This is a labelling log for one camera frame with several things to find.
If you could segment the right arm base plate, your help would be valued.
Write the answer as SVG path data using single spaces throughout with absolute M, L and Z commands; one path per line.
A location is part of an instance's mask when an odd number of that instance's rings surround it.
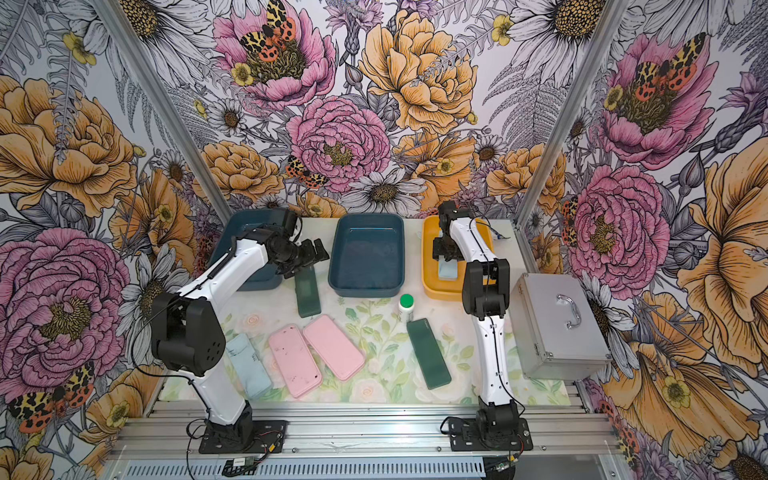
M 449 416 L 443 420 L 439 431 L 449 438 L 450 449 L 454 452 L 523 453 L 534 448 L 525 419 L 520 419 L 510 431 L 492 431 L 490 427 L 481 427 L 476 420 Z

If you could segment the dark green case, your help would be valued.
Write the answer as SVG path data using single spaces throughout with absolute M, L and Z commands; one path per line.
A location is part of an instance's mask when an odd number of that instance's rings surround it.
M 422 318 L 410 321 L 406 329 L 426 387 L 433 390 L 450 384 L 450 371 L 428 320 Z
M 295 294 L 300 318 L 308 318 L 321 313 L 317 277 L 313 266 L 307 267 L 295 275 Z

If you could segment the yellow plastic tray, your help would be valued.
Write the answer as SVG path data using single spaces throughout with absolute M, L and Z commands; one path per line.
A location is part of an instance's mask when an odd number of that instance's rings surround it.
M 466 263 L 458 261 L 459 275 L 456 281 L 438 279 L 438 260 L 432 258 L 433 240 L 441 234 L 438 217 L 429 216 L 423 220 L 421 232 L 421 276 L 426 295 L 434 300 L 460 302 L 466 271 Z

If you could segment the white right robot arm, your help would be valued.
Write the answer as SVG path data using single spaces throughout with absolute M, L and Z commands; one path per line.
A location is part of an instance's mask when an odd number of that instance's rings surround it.
M 481 445 L 523 449 L 519 402 L 509 384 L 504 323 L 510 304 L 510 264 L 479 233 L 473 214 L 445 201 L 438 207 L 442 234 L 433 240 L 433 258 L 465 264 L 462 305 L 477 337 L 482 385 L 475 425 Z

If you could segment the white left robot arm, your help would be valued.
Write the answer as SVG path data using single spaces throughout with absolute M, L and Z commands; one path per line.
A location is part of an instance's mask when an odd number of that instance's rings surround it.
M 205 414 L 202 453 L 244 453 L 257 439 L 251 405 L 232 384 L 223 356 L 219 311 L 256 272 L 274 265 L 288 279 L 330 258 L 320 239 L 299 238 L 300 217 L 286 209 L 275 223 L 229 237 L 226 252 L 176 293 L 158 295 L 150 315 L 153 357 L 184 378 Z

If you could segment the dark teal tray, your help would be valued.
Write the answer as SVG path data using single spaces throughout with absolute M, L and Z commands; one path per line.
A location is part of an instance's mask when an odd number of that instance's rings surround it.
M 401 217 L 347 214 L 338 220 L 328 284 L 341 297 L 391 298 L 405 281 L 405 231 Z
M 297 222 L 298 216 L 287 208 L 239 211 L 226 224 L 208 266 L 215 265 L 221 258 L 231 260 L 239 256 L 244 249 L 250 247 L 245 238 L 247 234 L 252 233 L 254 230 L 268 229 L 294 234 Z M 277 267 L 273 264 L 267 264 L 245 280 L 238 291 L 273 290 L 281 282 L 282 275 L 278 273 Z

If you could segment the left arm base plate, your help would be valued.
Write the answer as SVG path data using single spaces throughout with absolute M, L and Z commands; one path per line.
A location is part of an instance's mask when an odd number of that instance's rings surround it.
M 246 420 L 242 425 L 206 423 L 198 452 L 235 455 L 281 453 L 288 422 L 284 420 Z

